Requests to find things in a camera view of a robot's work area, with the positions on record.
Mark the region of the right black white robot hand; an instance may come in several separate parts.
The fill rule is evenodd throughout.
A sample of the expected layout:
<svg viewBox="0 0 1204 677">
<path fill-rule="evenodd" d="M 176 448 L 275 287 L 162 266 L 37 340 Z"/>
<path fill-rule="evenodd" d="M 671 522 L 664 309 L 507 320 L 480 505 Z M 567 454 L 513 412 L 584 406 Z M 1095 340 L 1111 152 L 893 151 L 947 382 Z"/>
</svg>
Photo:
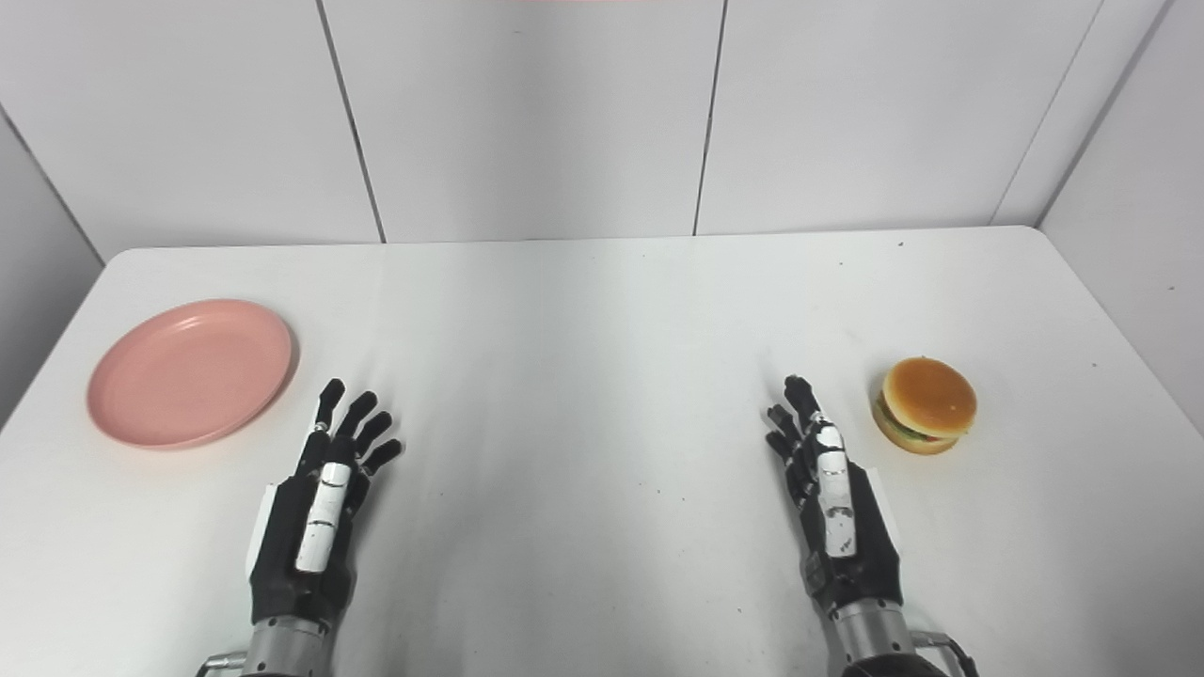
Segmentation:
<svg viewBox="0 0 1204 677">
<path fill-rule="evenodd" d="M 848 458 L 840 430 L 807 379 L 790 373 L 784 396 L 787 404 L 767 410 L 766 440 L 799 516 L 808 594 L 826 614 L 863 600 L 902 605 L 901 557 L 869 473 Z"/>
</svg>

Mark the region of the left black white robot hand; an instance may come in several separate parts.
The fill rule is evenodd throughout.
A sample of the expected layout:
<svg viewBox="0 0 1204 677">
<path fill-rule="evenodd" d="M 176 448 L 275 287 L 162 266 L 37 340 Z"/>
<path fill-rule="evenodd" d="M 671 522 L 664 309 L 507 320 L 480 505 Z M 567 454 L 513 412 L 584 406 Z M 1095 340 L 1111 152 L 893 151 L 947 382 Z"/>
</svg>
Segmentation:
<svg viewBox="0 0 1204 677">
<path fill-rule="evenodd" d="M 330 632 L 348 607 L 354 520 L 405 443 L 379 441 L 394 420 L 370 390 L 334 420 L 346 393 L 343 381 L 327 381 L 296 467 L 265 493 L 248 573 L 255 624 L 296 617 Z"/>
</svg>

